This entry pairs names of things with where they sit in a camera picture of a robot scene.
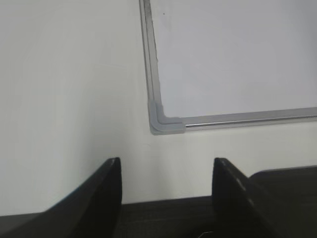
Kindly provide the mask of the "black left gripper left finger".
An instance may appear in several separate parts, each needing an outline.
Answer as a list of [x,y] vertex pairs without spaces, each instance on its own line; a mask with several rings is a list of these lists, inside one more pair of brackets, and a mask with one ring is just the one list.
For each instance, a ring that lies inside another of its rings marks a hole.
[[2,238],[111,238],[121,209],[121,161],[106,160],[50,209],[7,227]]

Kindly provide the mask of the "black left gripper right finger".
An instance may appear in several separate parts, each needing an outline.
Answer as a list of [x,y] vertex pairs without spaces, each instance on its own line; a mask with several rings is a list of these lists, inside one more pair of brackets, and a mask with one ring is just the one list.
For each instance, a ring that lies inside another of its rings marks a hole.
[[287,206],[226,158],[215,158],[212,204],[231,238],[293,238]]

